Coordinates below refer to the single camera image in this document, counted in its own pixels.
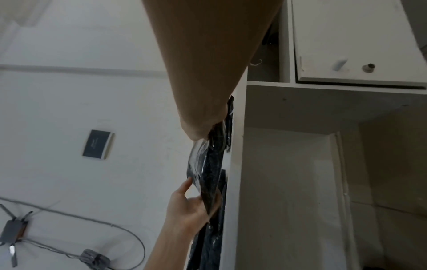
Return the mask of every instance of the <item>white wooden furniture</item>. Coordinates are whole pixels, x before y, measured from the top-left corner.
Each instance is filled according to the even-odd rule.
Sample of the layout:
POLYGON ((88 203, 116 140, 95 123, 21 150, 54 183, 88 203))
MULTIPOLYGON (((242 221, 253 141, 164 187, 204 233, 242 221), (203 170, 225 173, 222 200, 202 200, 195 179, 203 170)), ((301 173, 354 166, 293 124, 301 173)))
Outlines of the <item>white wooden furniture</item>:
MULTIPOLYGON (((289 249, 283 246, 280 249, 286 254, 276 254, 276 258, 289 256, 284 260, 290 262, 286 266, 291 269, 301 266, 298 264, 303 260, 300 252, 305 250, 318 256, 319 264, 306 264, 311 269, 360 267, 348 198, 344 196, 340 142, 332 134, 427 99, 423 88, 426 65, 415 47, 402 7, 396 1, 375 1, 375 5, 383 4, 384 9, 372 8, 373 1, 347 0, 336 6, 335 0, 330 4, 321 0, 294 1, 294 6, 293 1, 285 1, 276 21, 279 46, 261 46, 254 62, 263 59, 262 64, 250 66, 234 91, 232 149, 224 159, 228 190, 221 270, 234 269, 236 258, 245 259, 247 254, 240 248, 255 250, 251 258, 260 255, 262 261, 265 257, 261 256, 261 249, 268 250, 269 243, 281 242, 265 239, 259 242, 266 246, 250 246, 256 243, 251 241, 245 246, 240 239, 238 242, 238 237, 245 236, 239 236, 240 228, 252 226, 247 221, 256 218, 239 203, 257 207, 256 200, 270 197, 276 197, 278 204, 260 205, 273 206, 279 211, 278 218, 289 218, 294 228, 301 222, 311 222, 308 230, 321 231, 319 235, 313 234, 314 238, 318 237, 320 242, 333 240, 317 246, 318 241, 308 238, 303 228, 263 235, 287 241, 289 249), (307 12, 307 6, 316 9, 307 12), (327 16, 326 8, 332 8, 331 16, 327 16), (355 12, 346 14, 340 12, 341 8, 355 12), (366 21, 356 23, 358 14, 364 14, 366 8, 370 9, 366 21), (382 20, 375 20, 377 16, 384 17, 383 24, 378 23, 382 20), (335 29, 337 21, 341 22, 341 28, 335 29), (374 44, 362 42, 363 34, 358 27, 366 30, 372 24, 369 28, 372 32, 367 37, 374 44), (397 37, 385 34, 390 28, 396 30, 393 33, 397 37), (385 32, 375 35, 374 30, 385 32), (343 36, 345 42, 336 40, 343 36), (334 71, 336 61, 342 58, 348 61, 334 71), (394 60, 402 62, 402 70, 400 65, 393 64, 394 60), (365 73, 362 66, 371 62, 375 64, 374 72, 365 73), (245 129, 249 133, 247 140, 245 129), (286 189, 286 192, 269 194, 277 190, 261 185, 263 197, 246 196, 240 200, 240 193, 251 188, 248 183, 256 181, 256 174, 250 170, 256 169, 258 162, 263 162, 264 174, 269 171, 268 166, 274 166, 274 177, 268 179, 270 187, 276 185, 276 179, 281 182, 277 190, 286 189), (246 164, 247 171, 242 172, 242 164, 246 164), (281 171, 278 166, 288 166, 288 169, 281 171), (242 175, 248 177, 246 185, 241 185, 245 180, 241 179, 242 175), (285 182, 292 177, 304 181, 285 182), (304 186, 297 186, 302 183, 311 187, 311 182, 315 188, 307 193, 304 186), (300 210, 305 211, 305 219, 298 219, 300 210), (336 264, 321 264, 331 260, 336 264)), ((17 199, 25 196, 33 203, 46 205, 62 200, 62 204, 56 206, 61 210, 98 214, 99 218, 112 222, 120 218, 139 229, 149 254, 163 222, 169 194, 185 177, 191 142, 179 127, 165 67, 140 1, 52 0, 34 26, 8 21, 3 30, 0 40, 0 110, 4 110, 0 114, 0 126, 5 127, 0 130, 2 195, 17 199), (108 129, 117 135, 110 158, 104 163, 79 156, 79 146, 93 128, 108 129), (61 153, 69 152, 66 158, 56 157, 59 149, 61 153), (31 188, 19 188, 26 185, 31 188), (102 194, 109 197, 93 198, 99 187, 102 194), (70 195, 73 193, 79 195, 80 207, 71 204, 76 200, 70 195), (88 201, 91 207, 81 210, 88 201)), ((61 223, 65 221, 58 222, 57 228, 65 224, 61 223)), ((259 226, 259 229, 265 228, 280 229, 265 224, 259 226)), ((64 237, 59 230, 51 229, 53 234, 32 233, 45 238, 64 237)), ((251 234, 257 232, 259 230, 249 230, 251 234)), ((67 247, 71 242, 78 250, 85 247, 83 244, 100 248, 109 245, 103 236, 95 233, 78 239, 75 234, 78 232, 70 232, 63 242, 52 244, 67 247)), ((128 256, 129 262, 138 259, 138 254, 123 254, 119 248, 111 253, 118 259, 128 256)), ((31 269, 47 269, 47 265, 52 269, 58 265, 62 269, 75 269, 73 262, 64 266, 64 258, 48 256, 54 263, 26 257, 21 265, 31 269)))

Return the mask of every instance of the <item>black cable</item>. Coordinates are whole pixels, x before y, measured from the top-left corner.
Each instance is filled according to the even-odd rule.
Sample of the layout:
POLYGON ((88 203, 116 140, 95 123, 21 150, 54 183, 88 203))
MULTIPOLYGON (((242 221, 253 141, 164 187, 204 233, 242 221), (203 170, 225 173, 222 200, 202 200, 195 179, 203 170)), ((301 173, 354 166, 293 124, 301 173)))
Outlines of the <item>black cable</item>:
MULTIPOLYGON (((110 270, 133 270, 133 269, 137 268, 138 266, 140 266, 144 262, 144 260, 145 260, 145 245, 142 242, 142 240, 135 233, 133 233, 132 231, 130 231, 128 229, 125 229, 125 228, 123 228, 123 227, 121 227, 119 225, 115 225, 115 224, 112 224, 112 223, 109 223, 109 222, 105 222, 105 221, 102 221, 102 220, 97 220, 97 219, 94 219, 94 218, 86 218, 86 217, 82 217, 82 216, 78 216, 78 215, 74 215, 74 214, 69 214, 69 213, 66 213, 66 212, 61 212, 61 211, 58 211, 58 210, 53 210, 53 209, 45 208, 45 207, 38 206, 38 205, 35 205, 35 204, 32 204, 32 203, 28 203, 28 202, 24 202, 24 201, 12 200, 12 199, 8 199, 8 198, 4 198, 4 197, 0 197, 0 200, 7 201, 7 202, 10 202, 10 203, 20 204, 20 205, 24 205, 24 206, 29 206, 29 207, 32 207, 32 208, 39 209, 41 211, 46 211, 46 212, 50 212, 50 213, 54 213, 54 214, 58 214, 58 215, 66 216, 66 217, 77 218, 77 219, 82 219, 82 220, 86 220, 86 221, 89 221, 89 222, 94 222, 94 223, 98 223, 98 224, 108 225, 108 226, 110 226, 112 228, 117 228, 119 230, 122 230, 122 231, 125 231, 125 232, 131 234, 132 236, 134 236, 138 240, 138 242, 141 243, 142 248, 144 249, 144 257, 142 258, 142 260, 137 265, 135 265, 132 268, 128 268, 128 269, 113 269, 113 268, 109 268, 110 270)), ((65 251, 62 251, 62 250, 59 250, 57 248, 54 248, 54 247, 51 247, 51 246, 39 243, 39 242, 31 240, 31 239, 22 239, 21 241, 25 242, 25 243, 32 244, 34 246, 38 246, 39 248, 43 248, 43 249, 49 250, 51 252, 63 254, 65 256, 67 256, 68 258, 71 258, 71 259, 78 259, 79 258, 78 255, 67 253, 65 251)))

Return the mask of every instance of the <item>cabinet door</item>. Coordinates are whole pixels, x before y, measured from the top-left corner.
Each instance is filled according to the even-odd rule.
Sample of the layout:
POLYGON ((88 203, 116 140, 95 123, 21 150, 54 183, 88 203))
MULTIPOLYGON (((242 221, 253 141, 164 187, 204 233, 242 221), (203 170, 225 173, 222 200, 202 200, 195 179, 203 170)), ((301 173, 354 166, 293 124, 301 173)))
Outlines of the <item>cabinet door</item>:
POLYGON ((296 0, 293 15, 299 80, 427 85, 427 64, 399 0, 296 0), (371 73, 363 70, 368 64, 371 73))

